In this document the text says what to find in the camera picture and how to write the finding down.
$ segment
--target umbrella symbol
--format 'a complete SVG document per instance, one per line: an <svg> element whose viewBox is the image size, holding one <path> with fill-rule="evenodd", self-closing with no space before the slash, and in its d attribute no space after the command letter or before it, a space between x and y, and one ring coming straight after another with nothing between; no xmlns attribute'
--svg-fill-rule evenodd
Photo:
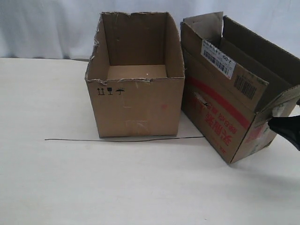
<svg viewBox="0 0 300 225"><path fill-rule="evenodd" d="M119 92L119 95L121 95L121 92L122 92L122 91L125 91L125 90L124 90L124 88L119 88L119 89L116 90L116 92L117 92L117 91Z"/></svg>

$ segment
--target barcode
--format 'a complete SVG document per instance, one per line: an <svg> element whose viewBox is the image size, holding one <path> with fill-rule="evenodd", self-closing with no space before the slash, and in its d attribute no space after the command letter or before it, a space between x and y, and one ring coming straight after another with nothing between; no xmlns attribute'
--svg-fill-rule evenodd
<svg viewBox="0 0 300 225"><path fill-rule="evenodd" d="M240 92L242 92L249 99L252 99L256 92L256 87L251 85L246 79L239 75L237 76L234 82L234 87Z"/></svg>
<svg viewBox="0 0 300 225"><path fill-rule="evenodd" d="M206 50L204 50L204 56L213 64L215 64L220 70L222 70L222 72L228 75L229 69Z"/></svg>

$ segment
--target black object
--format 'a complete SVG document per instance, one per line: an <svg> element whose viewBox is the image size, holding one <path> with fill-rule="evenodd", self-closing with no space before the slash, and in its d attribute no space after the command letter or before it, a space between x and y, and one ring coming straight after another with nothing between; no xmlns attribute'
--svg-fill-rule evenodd
<svg viewBox="0 0 300 225"><path fill-rule="evenodd" d="M283 136L300 151L300 116L273 117L268 125L272 131Z"/></svg>

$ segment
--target cardboard box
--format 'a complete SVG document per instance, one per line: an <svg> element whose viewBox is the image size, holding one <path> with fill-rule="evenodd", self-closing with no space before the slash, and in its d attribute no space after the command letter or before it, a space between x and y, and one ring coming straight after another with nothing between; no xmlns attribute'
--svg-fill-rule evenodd
<svg viewBox="0 0 300 225"><path fill-rule="evenodd" d="M169 13L102 13L85 80L100 137L176 135L184 87Z"/></svg>
<svg viewBox="0 0 300 225"><path fill-rule="evenodd" d="M222 12L184 19L181 44L182 109L221 157L234 163L270 145L267 121L300 98L300 60Z"/></svg>

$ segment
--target red stripe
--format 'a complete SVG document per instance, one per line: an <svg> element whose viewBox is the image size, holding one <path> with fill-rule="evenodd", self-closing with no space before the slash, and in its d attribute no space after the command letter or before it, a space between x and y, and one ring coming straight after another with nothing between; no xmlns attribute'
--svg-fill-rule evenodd
<svg viewBox="0 0 300 225"><path fill-rule="evenodd" d="M250 126L250 122L243 116L242 113L234 108L233 105L230 104L219 93L193 77L186 77L186 82L192 86L199 88L201 91L213 98L216 102L218 102L219 105L226 109L229 114L231 114L245 129L248 129L248 127Z"/></svg>

